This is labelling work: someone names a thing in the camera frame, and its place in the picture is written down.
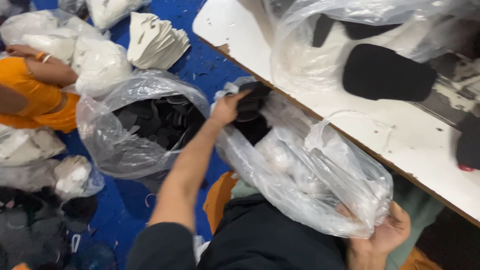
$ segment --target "person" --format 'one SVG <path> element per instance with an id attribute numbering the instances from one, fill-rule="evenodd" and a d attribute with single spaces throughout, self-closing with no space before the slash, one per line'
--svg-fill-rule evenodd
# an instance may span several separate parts
<path id="1" fill-rule="evenodd" d="M 0 123 L 14 128 L 43 125 L 68 133 L 76 128 L 79 96 L 61 92 L 76 82 L 70 66 L 27 45 L 6 48 L 0 59 Z"/>
<path id="2" fill-rule="evenodd" d="M 283 215 L 261 194 L 234 198 L 196 265 L 194 208 L 215 139 L 236 116 L 248 91 L 221 98 L 178 156 L 160 187 L 147 227 L 137 235 L 127 270 L 382 270 L 386 257 L 409 235 L 408 214 L 395 202 L 370 239 L 320 233 Z M 345 209 L 339 210 L 352 217 Z"/>

